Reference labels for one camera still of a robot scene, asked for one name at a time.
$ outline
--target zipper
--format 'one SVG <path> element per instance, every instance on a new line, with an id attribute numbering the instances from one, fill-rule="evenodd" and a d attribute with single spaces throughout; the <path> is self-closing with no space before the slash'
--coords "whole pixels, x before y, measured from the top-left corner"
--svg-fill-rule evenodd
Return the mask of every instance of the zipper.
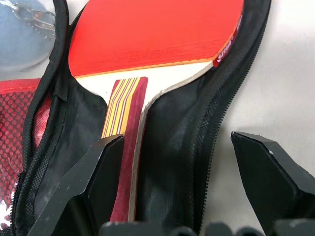
<path id="1" fill-rule="evenodd" d="M 58 11 L 59 9 L 57 8 L 57 6 L 60 7 L 65 7 L 66 8 L 66 13 L 67 15 L 66 16 L 60 16 L 61 17 L 61 21 L 64 21 L 64 19 L 68 18 L 68 9 L 67 9 L 67 5 L 66 5 L 66 1 L 63 0 L 63 4 L 55 4 L 55 11 Z M 58 44 L 62 44 L 62 42 L 55 42 L 55 46 L 58 45 Z M 12 236 L 16 236 L 17 235 L 17 232 L 16 232 L 16 225 L 15 225 L 15 218 L 16 218 L 16 208 L 17 208 L 17 204 L 18 204 L 18 199 L 20 197 L 20 193 L 21 193 L 21 189 L 22 189 L 22 185 L 23 185 L 23 182 L 24 182 L 24 178 L 25 178 L 25 174 L 28 170 L 28 166 L 24 166 L 24 171 L 18 175 L 18 183 L 17 183 L 17 186 L 15 188 L 15 193 L 14 193 L 14 196 L 12 198 L 12 212 L 10 214 L 10 222 L 11 222 L 11 226 L 9 227 L 9 230 L 11 231 L 12 233 Z"/>
<path id="2" fill-rule="evenodd" d="M 70 44 L 73 30 L 74 30 L 74 28 L 75 28 L 75 26 L 76 26 L 76 24 L 78 22 L 79 17 L 81 16 L 82 11 L 83 11 L 83 9 L 76 16 L 76 18 L 74 19 L 73 24 L 71 25 L 71 27 L 68 28 L 68 32 L 66 33 L 67 34 L 66 35 L 66 40 L 67 40 L 66 44 Z M 68 47 L 65 47 L 65 49 L 64 49 L 65 51 L 63 51 L 63 53 L 66 52 L 68 48 L 69 48 L 69 45 L 68 45 Z M 15 227 L 15 224 L 14 224 L 14 220 L 15 220 L 15 217 L 16 217 L 16 206 L 17 206 L 17 202 L 18 202 L 18 198 L 19 198 L 19 195 L 20 195 L 20 192 L 21 192 L 21 188 L 22 188 L 22 185 L 23 185 L 24 178 L 25 178 L 25 173 L 24 172 L 18 175 L 18 180 L 19 181 L 18 181 L 18 184 L 16 186 L 16 191 L 15 191 L 13 199 L 12 199 L 12 212 L 10 214 L 10 220 L 11 220 L 11 226 L 10 227 L 11 227 L 11 231 L 12 231 L 12 235 L 13 236 L 17 235 L 16 227 Z"/>
<path id="3" fill-rule="evenodd" d="M 228 108 L 230 107 L 236 93 L 238 92 L 238 90 L 240 89 L 243 81 L 245 80 L 246 76 L 248 75 L 249 71 L 250 71 L 250 68 L 254 62 L 254 59 L 258 53 L 258 49 L 260 47 L 260 44 L 261 44 L 261 41 L 263 39 L 263 36 L 264 36 L 264 33 L 265 33 L 265 29 L 266 29 L 266 25 L 267 25 L 267 21 L 268 21 L 268 14 L 269 14 L 269 10 L 268 10 L 268 13 L 267 13 L 267 16 L 266 16 L 266 19 L 262 25 L 262 28 L 260 30 L 260 33 L 259 33 L 259 36 L 254 44 L 254 48 L 251 49 L 254 50 L 253 54 L 251 55 L 251 60 L 250 62 L 246 63 L 246 72 L 244 73 L 244 75 L 242 76 L 239 84 L 236 86 L 236 88 L 231 91 L 227 96 L 226 96 L 226 99 L 225 99 L 225 102 L 227 101 L 227 105 L 225 107 L 223 107 L 221 109 L 221 112 L 218 112 L 218 115 L 217 117 L 215 118 L 215 122 L 217 125 L 216 127 L 214 127 L 212 129 L 212 131 L 214 131 L 214 136 L 212 137 L 214 142 L 213 142 L 213 145 L 211 147 L 211 152 L 210 152 L 210 159 L 209 159 L 209 165 L 208 165 L 208 170 L 207 170 L 207 178 L 206 178 L 206 184 L 205 184 L 205 191 L 204 191 L 204 198 L 203 198 L 203 201 L 202 201 L 202 211 L 201 211 L 201 218 L 200 218 L 200 224 L 199 224 L 199 228 L 198 228 L 198 234 L 200 234 L 201 232 L 201 226 L 203 224 L 203 220 L 204 220 L 204 214 L 205 214 L 205 208 L 206 208 L 206 200 L 207 200 L 207 195 L 208 195 L 208 188 L 209 188 L 209 179 L 210 179 L 210 170 L 211 170 L 211 164 L 212 164 L 212 158 L 213 158 L 213 155 L 214 155 L 214 150 L 215 150 L 215 144 L 216 144 L 216 141 L 217 141 L 217 137 L 218 137 L 218 134 L 219 134 L 219 131 L 220 131 L 220 127 L 222 125 L 222 122 L 223 122 L 223 119 L 227 113 L 227 110 Z"/>

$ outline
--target white surface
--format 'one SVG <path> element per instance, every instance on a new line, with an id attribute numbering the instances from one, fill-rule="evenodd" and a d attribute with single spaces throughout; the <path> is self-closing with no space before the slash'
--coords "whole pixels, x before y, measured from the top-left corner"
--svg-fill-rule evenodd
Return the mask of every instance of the white surface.
<path id="1" fill-rule="evenodd" d="M 85 0 L 68 0 L 72 20 Z M 218 136 L 204 225 L 261 229 L 245 195 L 230 141 L 232 131 L 273 139 L 315 176 L 315 2 L 273 0 L 256 60 Z M 12 78 L 40 77 L 43 68 Z"/>
<path id="2" fill-rule="evenodd" d="M 148 85 L 143 109 L 150 106 L 162 94 L 178 86 L 183 86 L 197 79 L 213 66 L 212 62 L 200 62 L 185 65 L 163 66 L 140 70 L 114 72 L 78 78 L 77 81 L 87 90 L 100 95 L 109 104 L 110 95 L 116 80 L 148 77 Z"/>

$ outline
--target white background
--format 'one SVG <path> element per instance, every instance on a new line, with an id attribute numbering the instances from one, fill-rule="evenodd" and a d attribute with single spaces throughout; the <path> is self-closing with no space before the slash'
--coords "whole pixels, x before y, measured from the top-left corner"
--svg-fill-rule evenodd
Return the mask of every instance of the white background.
<path id="1" fill-rule="evenodd" d="M 85 2 L 68 0 L 71 21 Z M 204 225 L 223 221 L 234 231 L 246 225 L 261 229 L 242 186 L 230 141 L 232 131 L 277 141 L 315 176 L 314 9 L 315 2 L 311 0 L 273 0 L 256 60 L 218 136 Z M 38 78 L 47 63 L 32 71 L 1 76 Z"/>

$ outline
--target red mesh fabric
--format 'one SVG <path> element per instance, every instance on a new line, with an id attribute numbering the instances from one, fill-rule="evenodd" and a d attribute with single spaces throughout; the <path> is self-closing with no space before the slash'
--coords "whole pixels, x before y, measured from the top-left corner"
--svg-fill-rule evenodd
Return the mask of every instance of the red mesh fabric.
<path id="1" fill-rule="evenodd" d="M 35 116 L 35 125 L 34 125 L 33 135 L 34 135 L 34 142 L 35 142 L 36 148 L 38 147 L 46 129 L 46 124 L 47 124 L 47 120 L 48 120 L 49 112 L 50 112 L 50 105 L 51 105 L 51 100 L 47 98 L 44 104 L 41 106 L 41 108 L 38 109 L 37 114 Z"/>
<path id="2" fill-rule="evenodd" d="M 24 119 L 39 79 L 0 82 L 0 230 L 10 225 L 12 196 L 23 170 L 22 132 Z M 35 119 L 34 141 L 39 145 L 49 116 L 50 100 Z"/>

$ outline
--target black zipper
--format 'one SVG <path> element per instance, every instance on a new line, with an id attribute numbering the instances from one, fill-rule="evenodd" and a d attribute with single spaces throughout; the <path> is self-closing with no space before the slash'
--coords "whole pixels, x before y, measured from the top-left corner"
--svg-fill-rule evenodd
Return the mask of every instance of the black zipper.
<path id="1" fill-rule="evenodd" d="M 58 7 L 57 7 L 57 5 L 55 5 L 56 6 L 56 11 L 60 11 L 60 9 L 58 9 L 58 7 L 59 8 L 65 8 L 65 12 L 66 12 L 66 15 L 65 16 L 60 16 L 60 18 L 61 18 L 61 20 L 64 20 L 64 19 L 62 19 L 62 18 L 68 18 L 68 9 L 67 9 L 67 5 L 66 5 L 66 1 L 64 1 L 64 5 L 62 5 L 62 4 L 59 4 L 58 5 Z M 69 31 L 67 31 L 67 32 L 65 32 L 66 33 L 66 42 L 65 42 L 65 45 L 66 45 L 66 47 L 65 47 L 65 49 L 63 50 L 63 51 L 59 51 L 58 53 L 62 53 L 62 58 L 64 58 L 64 54 L 66 53 L 66 57 L 67 57 L 67 51 L 68 51 L 68 49 L 69 49 L 69 44 L 70 44 L 70 40 L 71 40 L 71 36 L 72 36 L 72 33 L 73 33 L 73 29 L 75 28 L 75 26 L 76 26 L 76 23 L 78 22 L 78 19 L 79 19 L 79 17 L 80 17 L 80 15 L 81 15 L 81 13 L 82 13 L 82 11 L 83 10 L 81 10 L 81 12 L 76 16 L 76 18 L 74 19 L 74 21 L 73 21 L 73 24 L 71 25 L 71 28 L 70 28 L 70 30 Z M 59 67 L 59 69 L 58 70 L 62 70 L 63 69 L 63 64 L 60 64 L 60 67 Z M 56 72 L 56 81 L 57 81 L 57 79 L 58 79 L 58 77 L 59 77 L 59 74 L 60 74 L 60 72 Z M 49 85 L 49 88 L 51 88 L 51 87 L 55 87 L 55 82 L 53 82 L 51 85 Z M 62 106 L 60 105 L 60 107 L 57 109 L 58 111 L 61 111 L 61 110 L 63 110 L 63 115 L 61 115 L 59 118 L 61 118 L 61 120 L 63 120 L 64 119 L 64 115 L 65 115 L 65 112 L 64 112 L 64 109 L 62 109 Z M 51 116 L 53 115 L 53 114 L 55 114 L 54 112 L 52 112 L 51 111 L 51 113 L 50 113 L 50 116 L 49 116 L 49 119 L 48 120 L 50 120 L 51 119 Z M 47 143 L 45 142 L 41 142 L 40 143 L 40 146 L 44 146 L 44 145 L 46 145 Z M 14 194 L 14 196 L 13 196 L 13 204 L 12 204 L 12 212 L 11 212 L 11 217 L 10 217 L 10 219 L 11 219 L 11 231 L 12 231 L 12 235 L 13 236 L 16 236 L 17 235 L 17 232 L 16 232 L 16 225 L 15 225 L 15 219 L 16 219 L 16 209 L 17 209 L 17 203 L 18 203 L 18 198 L 20 197 L 20 193 L 21 193 L 21 188 L 22 188 L 22 185 L 23 185 L 23 181 L 24 181 L 24 177 L 25 177 L 25 172 L 23 172 L 23 173 L 21 173 L 20 175 L 19 175 L 19 181 L 18 181 L 18 184 L 17 184 L 17 187 L 16 187 L 16 192 L 15 192 L 15 194 Z"/>
<path id="2" fill-rule="evenodd" d="M 210 159 L 209 159 L 209 165 L 208 165 L 208 170 L 207 170 L 207 178 L 206 178 L 206 183 L 205 183 L 205 191 L 204 191 L 204 198 L 203 198 L 203 201 L 202 201 L 202 211 L 201 211 L 201 214 L 197 212 L 197 216 L 198 215 L 201 215 L 200 217 L 200 224 L 199 224 L 199 228 L 198 228 L 198 234 L 200 234 L 200 231 L 201 231 L 201 226 L 203 224 L 203 219 L 204 219 L 204 213 L 205 213 L 205 208 L 206 208 L 206 200 L 207 200 L 207 194 L 208 194 L 208 187 L 209 187 L 209 179 L 210 179 L 210 170 L 211 170 L 211 164 L 212 164 L 212 158 L 213 158 L 213 155 L 214 155 L 214 150 L 215 150 L 215 143 L 216 143 L 216 140 L 217 140 L 217 137 L 218 137 L 218 133 L 219 133 L 219 130 L 220 130 L 220 127 L 221 127 L 221 124 L 223 122 L 223 119 L 227 113 L 227 110 L 229 108 L 229 106 L 231 105 L 236 93 L 238 92 L 239 88 L 241 87 L 243 81 L 245 80 L 253 62 L 254 62 L 254 59 L 257 55 L 257 52 L 258 52 L 258 49 L 260 47 L 260 44 L 261 44 L 261 41 L 263 39 L 263 36 L 264 36 L 264 32 L 265 32 L 265 29 L 266 29 L 266 25 L 267 25 L 267 20 L 268 20 L 268 14 L 269 14 L 269 9 L 268 9 L 268 12 L 267 12 L 267 15 L 266 15 L 266 18 L 265 18 L 265 21 L 261 27 L 261 30 L 260 30 L 260 33 L 259 33 L 259 36 L 257 37 L 255 43 L 253 44 L 250 52 L 248 53 L 248 57 L 246 58 L 246 62 L 243 63 L 243 68 L 245 69 L 245 72 L 242 73 L 243 75 L 241 76 L 241 79 L 239 79 L 239 83 L 231 89 L 230 93 L 228 93 L 228 95 L 225 97 L 226 99 L 224 99 L 223 103 L 225 103 L 225 106 L 222 106 L 221 110 L 219 112 L 217 112 L 217 116 L 216 118 L 214 119 L 215 122 L 214 124 L 214 127 L 212 129 L 211 132 L 208 132 L 208 133 L 211 133 L 211 134 L 214 134 L 212 137 L 210 137 L 211 140 L 213 140 L 213 145 L 211 147 L 211 152 L 210 152 Z"/>
<path id="3" fill-rule="evenodd" d="M 54 5 L 55 5 L 55 11 L 56 13 L 59 12 L 59 14 L 61 14 L 60 12 L 64 12 L 64 8 L 65 8 L 65 12 L 66 15 L 60 15 L 59 18 L 57 20 L 59 20 L 60 22 L 62 22 L 61 24 L 64 24 L 64 22 L 68 19 L 68 10 L 67 10 L 67 5 L 66 5 L 66 1 L 63 0 L 63 3 L 59 2 L 59 1 L 54 1 Z M 66 32 L 61 32 L 59 31 L 59 34 L 57 33 L 59 29 L 56 28 L 56 42 L 55 42 L 55 47 L 52 51 L 52 56 L 50 56 L 50 64 L 47 66 L 47 69 L 45 71 L 45 74 L 41 80 L 41 83 L 38 85 L 38 90 L 35 93 L 35 96 L 32 100 L 32 103 L 30 106 L 32 106 L 32 108 L 29 108 L 29 112 L 28 115 L 25 119 L 25 123 L 24 125 L 27 125 L 27 129 L 25 129 L 24 126 L 24 130 L 23 130 L 23 139 L 27 140 L 27 147 L 29 148 L 30 153 L 27 154 L 27 156 L 32 157 L 33 154 L 33 143 L 32 143 L 32 131 L 33 131 L 33 119 L 34 116 L 38 110 L 38 108 L 40 107 L 40 104 L 42 103 L 42 100 L 47 96 L 47 92 L 50 90 L 50 88 L 52 87 L 53 83 L 53 77 L 60 65 L 61 62 L 61 58 L 63 57 L 61 54 L 63 54 L 63 50 L 60 50 L 62 48 L 62 40 L 60 39 L 60 33 L 66 33 Z M 18 200 L 20 197 L 20 193 L 21 193 L 21 189 L 22 189 L 22 185 L 24 182 L 24 178 L 25 178 L 25 173 L 28 171 L 29 168 L 29 163 L 30 161 L 32 161 L 31 159 L 26 161 L 26 159 L 24 159 L 24 170 L 23 172 L 18 175 L 18 184 L 16 186 L 15 189 L 15 193 L 12 199 L 12 212 L 10 214 L 10 221 L 11 221 L 11 226 L 7 229 L 6 232 L 1 232 L 0 236 L 4 236 L 6 235 L 6 233 L 8 231 L 11 232 L 11 235 L 16 236 L 17 232 L 16 232 L 16 225 L 15 225 L 15 218 L 16 218 L 16 208 L 17 208 L 17 204 L 18 204 Z"/>

